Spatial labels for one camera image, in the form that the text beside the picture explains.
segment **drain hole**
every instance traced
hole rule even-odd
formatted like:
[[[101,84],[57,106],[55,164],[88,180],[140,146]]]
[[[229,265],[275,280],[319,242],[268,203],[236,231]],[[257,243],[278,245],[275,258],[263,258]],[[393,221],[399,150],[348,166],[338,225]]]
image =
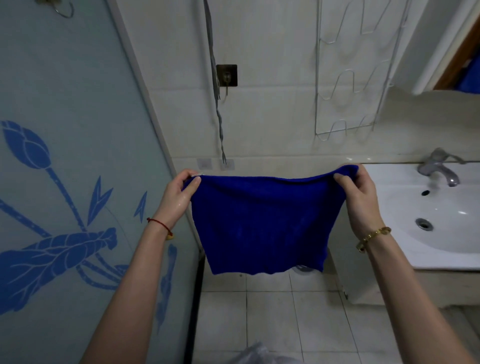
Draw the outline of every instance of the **drain hole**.
[[[433,225],[430,221],[424,219],[424,218],[418,218],[415,220],[415,223],[420,229],[426,230],[426,231],[432,231],[433,230]]]

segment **wire towel rack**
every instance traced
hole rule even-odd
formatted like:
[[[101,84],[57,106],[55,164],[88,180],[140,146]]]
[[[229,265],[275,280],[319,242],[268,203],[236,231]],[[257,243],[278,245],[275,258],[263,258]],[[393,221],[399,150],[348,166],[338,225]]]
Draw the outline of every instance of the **wire towel rack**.
[[[405,23],[406,23],[406,20],[407,20],[408,11],[409,11],[409,8],[410,8],[410,3],[411,3],[411,0],[405,0],[405,6],[403,8],[403,13],[402,13],[402,16],[401,16],[399,26],[398,26],[397,30],[394,32],[394,37],[396,35],[396,40],[395,40],[395,45],[394,45],[394,48],[393,48],[393,51],[392,51],[392,56],[389,59],[386,59],[384,61],[379,62],[374,67],[374,69],[371,72],[365,86],[363,88],[359,89],[359,90],[356,90],[356,87],[355,87],[355,70],[353,68],[347,68],[347,69],[341,71],[338,74],[338,77],[336,78],[334,88],[333,88],[332,92],[329,94],[329,96],[323,97],[319,93],[319,80],[318,80],[319,79],[319,73],[320,73],[320,45],[323,43],[326,46],[330,46],[332,44],[335,44],[338,41],[338,38],[339,38],[339,36],[341,34],[341,31],[342,31],[342,27],[345,23],[345,17],[346,17],[346,14],[348,12],[348,9],[351,6],[351,4],[353,4],[354,2],[357,2],[357,1],[358,0],[351,0],[346,5],[345,10],[343,12],[341,22],[340,22],[340,26],[338,27],[338,31],[336,33],[336,36],[335,36],[334,40],[332,40],[332,41],[327,41],[327,40],[323,39],[322,36],[321,36],[323,0],[318,0],[318,2],[317,2],[317,43],[316,43],[316,59],[315,59],[315,124],[314,124],[315,129],[314,129],[314,133],[315,133],[315,137],[319,137],[319,139],[321,141],[327,141],[330,138],[331,133],[336,132],[336,131],[345,131],[345,135],[347,135],[347,129],[356,129],[356,131],[355,131],[355,133],[356,133],[360,127],[369,126],[369,125],[372,126],[372,130],[373,130],[374,125],[378,120],[378,115],[379,115],[379,113],[380,113],[380,111],[383,107],[385,97],[386,97],[386,93],[387,93],[387,89],[390,86],[390,81],[391,81],[391,77],[392,77],[392,75],[391,75],[392,66],[393,66],[393,63],[395,62],[395,59],[396,59],[396,54],[397,54],[397,51],[398,51],[398,45],[400,43],[400,38],[401,38],[403,28],[405,27]],[[368,35],[371,35],[371,34],[378,31],[379,24],[382,22],[382,19],[384,18],[385,13],[387,12],[387,10],[390,7],[393,0],[388,0],[387,4],[385,5],[385,7],[382,10],[382,13],[381,13],[380,17],[378,18],[377,22],[375,23],[375,26],[373,27],[373,29],[371,31],[364,31],[365,0],[360,0],[360,1],[362,2],[362,14],[361,14],[361,23],[360,23],[360,29],[359,29],[358,35],[359,36],[368,36]],[[318,130],[317,129],[317,124],[318,124],[319,98],[323,101],[331,100],[333,98],[334,94],[335,94],[335,91],[337,89],[337,86],[338,86],[338,83],[339,83],[339,80],[340,80],[341,76],[345,73],[350,73],[352,75],[352,91],[351,91],[351,93],[353,95],[365,91],[366,88],[369,86],[373,75],[376,73],[377,69],[383,64],[388,64],[388,70],[387,70],[387,73],[386,73],[386,78],[383,82],[383,87],[382,87],[381,95],[380,95],[380,98],[379,98],[379,101],[378,101],[378,106],[377,106],[377,109],[376,109],[376,113],[373,115],[373,121],[370,122],[370,123],[364,123],[365,120],[367,119],[367,117],[372,116],[372,114],[367,114],[367,115],[364,115],[361,118],[361,120],[360,120],[360,122],[357,126],[348,127],[348,122],[347,122],[346,119],[339,119],[339,120],[336,120],[335,122],[332,123],[330,131],[318,133],[317,132],[317,130]],[[336,125],[343,125],[344,127],[338,129],[338,127],[336,128]]]

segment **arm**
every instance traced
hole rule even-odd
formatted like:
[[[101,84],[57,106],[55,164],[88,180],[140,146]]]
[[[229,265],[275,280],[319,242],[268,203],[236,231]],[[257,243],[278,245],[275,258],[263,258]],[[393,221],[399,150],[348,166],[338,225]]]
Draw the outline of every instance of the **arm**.
[[[183,215],[200,184],[200,177],[196,177],[185,190],[181,190],[183,182],[195,173],[183,170],[165,189],[154,218],[170,229]],[[156,222],[147,224],[130,266],[80,363],[145,363],[167,234],[162,225]]]
[[[359,165],[355,182],[338,173],[334,178],[345,190],[350,224],[359,240],[385,226],[375,184],[365,167]],[[395,239],[391,235],[377,236],[366,248],[403,362],[474,364],[423,290]]]

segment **faucet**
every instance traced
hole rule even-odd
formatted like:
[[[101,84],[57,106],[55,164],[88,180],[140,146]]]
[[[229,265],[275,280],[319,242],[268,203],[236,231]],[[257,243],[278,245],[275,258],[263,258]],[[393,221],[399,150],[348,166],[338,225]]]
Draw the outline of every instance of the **faucet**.
[[[460,164],[466,163],[462,158],[449,154],[442,148],[436,148],[428,159],[417,167],[417,171],[424,176],[430,176],[433,172],[440,172],[447,178],[448,185],[455,187],[460,184],[460,179],[455,172],[444,166],[448,157],[456,159]]]

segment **white tile floor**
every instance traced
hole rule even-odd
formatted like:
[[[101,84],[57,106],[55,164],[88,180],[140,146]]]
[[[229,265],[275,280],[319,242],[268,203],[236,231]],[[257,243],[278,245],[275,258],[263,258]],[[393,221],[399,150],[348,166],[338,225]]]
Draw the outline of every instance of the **white tile floor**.
[[[445,311],[466,346],[480,340],[461,309]],[[333,263],[301,276],[290,270],[214,276],[205,264],[193,364],[223,364],[261,341],[308,364],[402,363],[382,306],[350,304],[338,291]]]

